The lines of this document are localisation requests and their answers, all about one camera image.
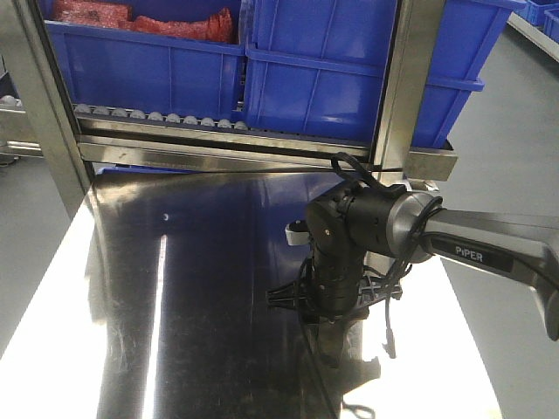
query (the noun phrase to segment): white roller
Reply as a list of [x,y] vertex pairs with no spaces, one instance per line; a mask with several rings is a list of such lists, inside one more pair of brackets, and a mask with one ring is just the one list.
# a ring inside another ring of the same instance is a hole
[[189,115],[186,118],[184,118],[184,123],[189,125],[198,125],[198,120],[196,116]]
[[165,120],[167,122],[173,122],[175,124],[179,124],[181,122],[181,117],[178,116],[176,113],[170,113],[169,115],[167,115]]
[[231,128],[231,121],[230,120],[219,120],[217,126],[220,128]]
[[93,110],[93,115],[109,115],[109,114],[110,114],[110,111],[108,110],[108,107],[106,107],[106,106],[97,106]]
[[118,117],[121,117],[121,118],[127,118],[128,117],[128,112],[126,112],[126,109],[123,109],[121,107],[117,107],[111,112],[111,115],[118,116]]
[[91,107],[86,105],[85,103],[80,103],[74,109],[75,113],[91,113]]
[[242,130],[246,131],[248,129],[248,126],[242,120],[240,120],[239,122],[235,122],[234,128],[235,129],[242,129]]
[[152,112],[148,115],[149,120],[163,120],[163,115],[159,112]]
[[130,118],[133,118],[135,120],[145,120],[146,119],[146,114],[143,111],[140,111],[139,109],[135,109],[130,114]]
[[0,99],[0,105],[8,105],[8,106],[15,106],[17,104],[16,98],[6,94]]
[[200,125],[204,126],[204,127],[214,127],[215,126],[215,122],[213,121],[212,118],[203,118],[200,121]]

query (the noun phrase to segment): gray floor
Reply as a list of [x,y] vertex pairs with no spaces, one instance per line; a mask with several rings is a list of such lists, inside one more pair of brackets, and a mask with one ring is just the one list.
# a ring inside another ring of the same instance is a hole
[[[559,65],[506,30],[482,77],[485,92],[452,131],[459,163],[440,185],[445,205],[557,216]],[[0,168],[0,353],[68,224],[43,161]],[[546,339],[529,291],[445,266],[505,417],[558,417],[559,343]]]
[[[559,216],[559,65],[514,30],[501,36],[452,130],[447,208]],[[559,417],[559,342],[522,285],[445,262],[507,419]]]
[[69,225],[43,160],[0,168],[0,354]]

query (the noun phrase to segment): metal post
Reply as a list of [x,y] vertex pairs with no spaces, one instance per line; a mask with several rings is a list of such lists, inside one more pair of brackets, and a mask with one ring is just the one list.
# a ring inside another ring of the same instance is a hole
[[378,136],[370,160],[381,182],[402,179],[445,0],[402,0]]
[[35,0],[0,2],[0,51],[66,210],[73,216],[93,171],[79,155],[72,104]]

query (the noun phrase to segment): reflective metal surface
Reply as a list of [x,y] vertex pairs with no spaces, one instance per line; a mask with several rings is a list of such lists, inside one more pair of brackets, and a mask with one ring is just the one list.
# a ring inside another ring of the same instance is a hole
[[[383,170],[402,169],[418,120],[445,0],[403,0],[388,85],[371,160]],[[381,175],[382,182],[388,183]]]
[[404,165],[404,173],[411,179],[447,181],[458,160],[451,150],[411,148]]
[[[0,360],[0,417],[327,417],[297,316],[269,310],[265,292],[308,252],[287,245],[286,224],[338,181],[99,176]],[[321,366],[341,418],[355,405],[377,419],[499,418],[440,261],[406,281],[392,307],[398,358],[383,353],[376,306],[342,367]]]
[[258,148],[292,150],[292,152],[307,152],[308,154],[332,155],[345,151],[355,157],[367,157],[369,148],[351,145],[350,141],[335,139],[312,138],[302,135],[267,133],[263,131],[238,131],[234,129],[219,129],[213,127],[189,126],[152,120],[124,120],[110,116],[78,115],[79,124],[84,134],[97,134],[118,137],[123,134],[135,134],[135,138],[158,137],[162,141],[165,137],[180,140],[182,143],[206,147],[223,147],[246,149],[246,146]]
[[306,157],[272,150],[244,151],[189,146],[177,142],[79,135],[79,151],[89,161],[200,171],[247,171],[278,168],[329,168],[330,156]]
[[22,107],[0,105],[0,145],[8,141],[37,143],[37,137]]
[[79,127],[36,1],[0,2],[0,50],[62,201],[73,215],[93,171],[79,156],[74,139]]

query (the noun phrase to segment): wire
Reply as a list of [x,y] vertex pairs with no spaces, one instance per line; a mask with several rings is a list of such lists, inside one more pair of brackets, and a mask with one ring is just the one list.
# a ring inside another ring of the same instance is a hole
[[415,222],[411,226],[410,232],[408,233],[408,246],[404,250],[402,256],[397,258],[392,266],[389,268],[386,274],[386,299],[384,300],[384,322],[386,324],[386,345],[384,349],[388,353],[389,357],[396,358],[396,343],[394,340],[394,331],[392,330],[392,325],[390,322],[390,300],[392,299],[392,292],[396,284],[405,277],[411,271],[411,258],[413,257],[416,248],[419,245],[419,237],[424,230],[427,220],[431,218],[434,214],[441,210],[440,204],[443,202],[443,198],[440,196],[434,197],[424,206],[424,208],[419,213]]

